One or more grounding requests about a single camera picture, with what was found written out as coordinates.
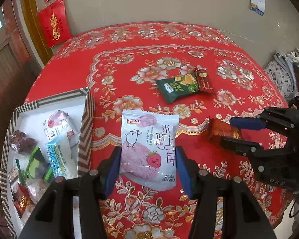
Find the clear bag of snacks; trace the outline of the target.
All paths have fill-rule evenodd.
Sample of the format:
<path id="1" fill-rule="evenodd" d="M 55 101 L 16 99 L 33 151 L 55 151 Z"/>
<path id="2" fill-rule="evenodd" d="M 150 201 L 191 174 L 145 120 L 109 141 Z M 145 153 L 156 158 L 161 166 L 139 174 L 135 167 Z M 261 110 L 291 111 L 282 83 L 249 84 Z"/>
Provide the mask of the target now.
<path id="1" fill-rule="evenodd" d="M 25 180 L 25 187 L 29 192 L 31 200 L 36 205 L 48 189 L 49 183 L 43 179 L 27 179 Z"/>

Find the small red gold snack packet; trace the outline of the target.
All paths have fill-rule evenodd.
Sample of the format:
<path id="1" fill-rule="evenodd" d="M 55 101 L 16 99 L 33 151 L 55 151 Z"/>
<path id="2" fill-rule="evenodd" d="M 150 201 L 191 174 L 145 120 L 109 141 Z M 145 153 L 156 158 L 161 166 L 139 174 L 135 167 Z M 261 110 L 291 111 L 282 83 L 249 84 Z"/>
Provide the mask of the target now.
<path id="1" fill-rule="evenodd" d="M 222 137 L 242 139 L 241 129 L 231 126 L 220 119 L 210 119 L 207 127 L 207 140 L 212 143 L 219 143 Z"/>

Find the black striped snack bar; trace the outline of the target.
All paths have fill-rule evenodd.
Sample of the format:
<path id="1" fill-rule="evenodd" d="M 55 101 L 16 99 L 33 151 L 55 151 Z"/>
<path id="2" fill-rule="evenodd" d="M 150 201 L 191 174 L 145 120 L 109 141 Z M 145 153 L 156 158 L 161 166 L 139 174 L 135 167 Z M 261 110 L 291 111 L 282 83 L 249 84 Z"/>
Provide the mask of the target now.
<path id="1" fill-rule="evenodd" d="M 44 182 L 50 183 L 54 179 L 51 166 L 38 146 L 35 146 L 30 154 L 18 155 L 15 158 L 15 165 L 23 186 L 27 180 L 43 179 Z"/>

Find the white pink strawberry snack pack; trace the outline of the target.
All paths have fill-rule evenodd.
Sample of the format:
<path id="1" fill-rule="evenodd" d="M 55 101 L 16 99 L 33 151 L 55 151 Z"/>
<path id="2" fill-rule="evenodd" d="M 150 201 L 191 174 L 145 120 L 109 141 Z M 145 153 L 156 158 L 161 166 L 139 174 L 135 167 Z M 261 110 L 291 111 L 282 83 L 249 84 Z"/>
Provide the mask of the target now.
<path id="1" fill-rule="evenodd" d="M 174 188 L 178 125 L 178 115 L 123 110 L 120 174 L 154 190 Z"/>

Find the red candy packet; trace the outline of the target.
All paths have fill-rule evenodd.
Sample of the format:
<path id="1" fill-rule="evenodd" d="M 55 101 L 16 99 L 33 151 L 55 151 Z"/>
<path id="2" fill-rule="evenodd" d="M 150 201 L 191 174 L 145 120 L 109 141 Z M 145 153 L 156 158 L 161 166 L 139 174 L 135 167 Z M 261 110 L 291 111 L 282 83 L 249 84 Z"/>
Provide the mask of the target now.
<path id="1" fill-rule="evenodd" d="M 15 198 L 16 199 L 13 201 L 13 204 L 17 209 L 19 217 L 23 216 L 28 205 L 35 205 L 30 197 L 28 189 L 19 183 L 17 184 L 17 192 L 15 193 Z"/>

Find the floral cushion chair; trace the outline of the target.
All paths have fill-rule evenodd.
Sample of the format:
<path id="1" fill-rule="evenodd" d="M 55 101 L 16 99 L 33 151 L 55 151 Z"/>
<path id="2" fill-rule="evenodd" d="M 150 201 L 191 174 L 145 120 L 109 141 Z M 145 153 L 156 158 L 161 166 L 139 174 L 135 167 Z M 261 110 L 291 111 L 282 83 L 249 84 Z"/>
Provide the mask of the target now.
<path id="1" fill-rule="evenodd" d="M 287 103 L 299 96 L 293 66 L 294 63 L 299 63 L 298 49 L 287 54 L 276 52 L 273 55 L 273 60 L 264 68 L 265 73 L 269 76 Z"/>

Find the light blue snack packet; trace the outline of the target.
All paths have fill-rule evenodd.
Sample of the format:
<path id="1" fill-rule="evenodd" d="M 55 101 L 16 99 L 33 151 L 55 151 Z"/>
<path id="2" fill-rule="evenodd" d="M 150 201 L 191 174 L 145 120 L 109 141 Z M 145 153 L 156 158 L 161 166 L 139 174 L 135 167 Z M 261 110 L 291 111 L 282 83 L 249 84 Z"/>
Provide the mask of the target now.
<path id="1" fill-rule="evenodd" d="M 46 151 L 54 177 L 77 177 L 77 166 L 71 157 L 71 148 L 65 134 L 60 134 L 46 144 Z"/>

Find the dark purple snack bag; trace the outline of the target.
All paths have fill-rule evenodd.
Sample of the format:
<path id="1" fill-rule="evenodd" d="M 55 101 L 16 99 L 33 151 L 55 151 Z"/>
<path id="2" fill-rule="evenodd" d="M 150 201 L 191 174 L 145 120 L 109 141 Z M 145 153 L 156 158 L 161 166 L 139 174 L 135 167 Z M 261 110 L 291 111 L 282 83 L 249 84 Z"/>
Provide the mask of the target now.
<path id="1" fill-rule="evenodd" d="M 19 154 L 30 154 L 35 148 L 37 141 L 20 130 L 14 131 L 8 136 L 10 148 Z"/>

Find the dark red snack packet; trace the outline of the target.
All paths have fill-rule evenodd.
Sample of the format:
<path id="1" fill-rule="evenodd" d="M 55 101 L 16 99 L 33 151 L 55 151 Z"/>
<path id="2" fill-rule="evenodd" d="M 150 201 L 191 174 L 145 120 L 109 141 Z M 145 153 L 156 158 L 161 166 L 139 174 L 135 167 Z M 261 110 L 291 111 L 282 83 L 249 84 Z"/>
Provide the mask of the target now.
<path id="1" fill-rule="evenodd" d="M 211 85 L 207 70 L 195 68 L 194 72 L 198 82 L 199 91 L 214 94 L 214 88 Z"/>

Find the striped white storage box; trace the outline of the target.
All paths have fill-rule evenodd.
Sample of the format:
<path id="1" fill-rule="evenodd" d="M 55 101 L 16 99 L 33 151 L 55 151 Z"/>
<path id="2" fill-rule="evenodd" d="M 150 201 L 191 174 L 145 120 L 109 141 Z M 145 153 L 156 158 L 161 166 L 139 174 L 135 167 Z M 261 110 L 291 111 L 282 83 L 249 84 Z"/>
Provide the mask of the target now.
<path id="1" fill-rule="evenodd" d="M 1 202 L 7 227 L 13 238 L 17 238 L 21 233 L 21 220 L 13 204 L 8 178 L 8 173 L 14 166 L 14 153 L 8 144 L 8 136 L 16 130 L 24 132 L 38 142 L 43 156 L 48 160 L 46 152 L 48 140 L 43 123 L 57 110 L 68 113 L 79 131 L 78 143 L 71 149 L 75 176 L 79 177 L 90 170 L 95 100 L 89 88 L 67 91 L 16 107 L 5 135 L 0 164 Z"/>

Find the red floral tablecloth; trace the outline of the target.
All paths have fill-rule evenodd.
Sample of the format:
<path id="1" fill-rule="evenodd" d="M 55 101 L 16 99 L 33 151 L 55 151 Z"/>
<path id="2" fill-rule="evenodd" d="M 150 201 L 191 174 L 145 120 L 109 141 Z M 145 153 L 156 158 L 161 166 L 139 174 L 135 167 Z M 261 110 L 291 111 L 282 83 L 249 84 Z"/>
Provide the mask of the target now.
<path id="1" fill-rule="evenodd" d="M 205 68 L 214 94 L 196 93 L 169 104 L 156 80 Z M 68 40 L 34 82 L 25 103 L 89 87 L 95 98 L 91 164 L 98 166 L 120 144 L 122 110 L 177 114 L 177 145 L 215 177 L 239 176 L 274 226 L 286 208 L 285 190 L 254 178 L 248 158 L 206 142 L 209 118 L 255 116 L 286 107 L 263 69 L 219 30 L 180 23 L 135 23 L 87 32 Z M 101 201 L 108 238 L 187 238 L 196 210 L 178 185 L 157 192 L 119 177 Z"/>

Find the white pink strawberry snack bag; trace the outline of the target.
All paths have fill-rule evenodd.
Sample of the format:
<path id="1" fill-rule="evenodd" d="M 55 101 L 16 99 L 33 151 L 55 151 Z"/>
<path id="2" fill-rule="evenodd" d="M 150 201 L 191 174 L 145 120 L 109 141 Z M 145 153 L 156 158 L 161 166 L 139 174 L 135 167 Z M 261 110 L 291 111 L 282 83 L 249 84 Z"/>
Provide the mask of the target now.
<path id="1" fill-rule="evenodd" d="M 43 122 L 43 130 L 48 142 L 60 135 L 66 135 L 70 147 L 79 142 L 79 131 L 68 113 L 57 110 Z"/>

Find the dark green snack packet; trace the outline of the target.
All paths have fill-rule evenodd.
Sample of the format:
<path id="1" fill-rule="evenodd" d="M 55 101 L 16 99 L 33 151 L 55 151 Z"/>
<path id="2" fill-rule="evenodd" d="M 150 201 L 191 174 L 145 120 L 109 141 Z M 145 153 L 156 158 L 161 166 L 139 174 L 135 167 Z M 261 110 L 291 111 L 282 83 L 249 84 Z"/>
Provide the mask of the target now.
<path id="1" fill-rule="evenodd" d="M 192 73 L 156 80 L 155 83 L 164 100 L 168 103 L 199 92 L 197 79 Z"/>

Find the brown wooden door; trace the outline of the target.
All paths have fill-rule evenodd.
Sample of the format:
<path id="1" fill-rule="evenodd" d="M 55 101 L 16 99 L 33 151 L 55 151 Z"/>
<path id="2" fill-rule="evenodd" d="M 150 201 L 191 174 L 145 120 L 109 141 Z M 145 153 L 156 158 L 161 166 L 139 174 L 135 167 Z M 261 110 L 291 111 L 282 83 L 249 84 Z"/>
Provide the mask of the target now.
<path id="1" fill-rule="evenodd" d="M 16 0 L 5 0 L 5 27 L 0 30 L 0 114 L 22 104 L 41 71 L 20 18 Z"/>

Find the lower red wall banner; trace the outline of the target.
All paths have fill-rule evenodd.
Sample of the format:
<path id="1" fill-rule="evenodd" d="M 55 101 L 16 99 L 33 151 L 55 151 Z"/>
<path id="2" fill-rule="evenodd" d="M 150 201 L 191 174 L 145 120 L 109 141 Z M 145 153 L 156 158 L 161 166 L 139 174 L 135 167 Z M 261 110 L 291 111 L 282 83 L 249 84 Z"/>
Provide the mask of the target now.
<path id="1" fill-rule="evenodd" d="M 71 38 L 67 23 L 65 2 L 56 0 L 38 12 L 39 21 L 49 48 Z"/>

